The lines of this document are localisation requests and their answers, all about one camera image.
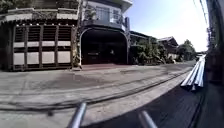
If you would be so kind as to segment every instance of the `tree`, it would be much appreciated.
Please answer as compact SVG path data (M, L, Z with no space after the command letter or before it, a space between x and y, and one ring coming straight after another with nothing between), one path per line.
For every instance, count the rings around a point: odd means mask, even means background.
M177 48L177 54L179 55L178 60L192 60L195 56L195 49L188 39Z

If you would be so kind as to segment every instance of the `asphalt road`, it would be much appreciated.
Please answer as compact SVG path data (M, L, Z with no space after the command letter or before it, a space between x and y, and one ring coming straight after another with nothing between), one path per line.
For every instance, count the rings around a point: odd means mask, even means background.
M9 94L16 92L22 95L25 92L31 91L41 92L41 91L61 91L61 90L72 90L72 89L82 89L82 88L90 88L95 86L108 86L108 84L112 84L113 86L121 85L123 83L132 83L132 81L141 80L141 79L151 79L157 78L161 75L172 74L174 72L180 72L184 69L189 69L194 65L194 62L187 62L182 64L170 64L170 65L160 65L160 66L129 66L123 68L114 68L114 69L104 69L104 70L91 70L91 71L41 71L41 72L21 72L21 73L0 73L0 94ZM99 117L106 117L110 114L113 114L116 110L123 111L122 107L119 107L120 104L124 104L126 107L131 107L132 105L128 102L132 100L132 104L139 105L143 101L140 99L156 98L155 96L161 95L167 91L167 87L171 85L171 83L167 83L163 88L151 91L150 93L146 93L147 95L141 97L134 96L130 97L129 100L123 99L119 101L119 104L110 103L109 106L99 107L95 106L95 108L88 108L87 113L87 122L92 122L94 119L97 119L96 114ZM175 117L176 121L179 121L179 114L184 114L184 112L188 112L192 114L192 111L195 103L198 102L198 97L192 95L191 93L185 92L181 89L174 89L170 91L167 95L161 96L158 100L153 101L147 106L143 106L142 108L147 108L148 112L153 116L156 123L159 126L165 126L160 124L162 122L164 124L170 124L172 127L172 121L167 120ZM178 107L179 112L175 114L170 114L174 112L174 108ZM109 122L102 122L97 125L92 125L89 127L141 127L137 117L136 111L139 109L128 112L122 117L117 117ZM74 113L74 109L62 110L58 111L53 115L53 117L49 117L46 113L41 112L13 112L13 111L1 111L0 112L0 127L6 128L29 128L29 127L44 127L44 128L60 128L66 127L69 120L71 119Z
M192 67L195 62L160 66L127 66L91 71L0 72L0 94L26 91L70 90L108 84L122 84L139 79L157 77Z

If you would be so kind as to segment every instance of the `white pipe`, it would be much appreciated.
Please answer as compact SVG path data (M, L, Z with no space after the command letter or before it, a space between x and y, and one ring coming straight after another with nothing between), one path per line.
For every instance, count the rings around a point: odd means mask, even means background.
M198 70L197 77L194 81L195 85L199 85L200 80L203 78L204 66L205 66L205 60L202 60L201 64L200 64L200 67L199 67L199 70Z
M201 81L199 82L198 86L199 86L199 87L203 87L203 86L204 86L203 79L201 79Z
M203 69L202 69L202 71L201 71L201 78L200 78L200 80L199 80L199 83L198 83L198 86L199 87L203 87L203 76L204 76L204 67L205 67L205 63L204 63L204 65L202 65L203 67Z
M196 77L196 75L198 73L198 69L199 69L200 63L201 62L198 62L198 65L196 65L195 70L194 70L192 76L190 77L190 79L188 80L188 82L186 83L186 85L192 85L193 84L194 79L195 79L195 77Z
M181 86L186 86L187 82L189 81L189 79L191 78L192 74L194 73L197 65L199 64L199 62L196 63L196 65L194 66L194 68L190 71L190 73L188 74L187 78L182 82Z

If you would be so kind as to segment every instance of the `street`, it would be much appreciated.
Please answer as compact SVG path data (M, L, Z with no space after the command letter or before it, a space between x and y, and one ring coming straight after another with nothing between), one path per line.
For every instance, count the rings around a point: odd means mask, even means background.
M108 120L122 113L125 114L150 104L151 101L176 88L193 65L194 62L187 62L182 64L127 66L78 72L72 70L20 73L1 72L0 127L66 127L75 112L73 103L85 100L90 103L95 102L96 99L98 101L105 100L104 97L110 98L116 97L116 95L125 95L132 90L152 86L149 88L149 92L143 91L133 95L129 94L130 96L128 97L122 96L120 99L115 98L89 105L83 125L86 126ZM185 93L178 94L182 97L186 95ZM192 99L192 97L188 99L188 102L192 101L195 101L195 99ZM53 116L47 116L49 109L46 108L52 107L52 104L57 104L53 106L54 114Z

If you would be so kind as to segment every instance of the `balcony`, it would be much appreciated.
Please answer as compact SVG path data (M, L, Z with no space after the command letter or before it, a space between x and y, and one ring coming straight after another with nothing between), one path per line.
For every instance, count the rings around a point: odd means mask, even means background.
M123 13L127 11L133 4L132 0L107 0L107 1L121 5Z
M0 16L0 22L32 19L78 19L78 1L33 0L23 5L13 5Z
M84 12L84 26L104 26L125 31L125 19L118 13L103 9L87 9Z

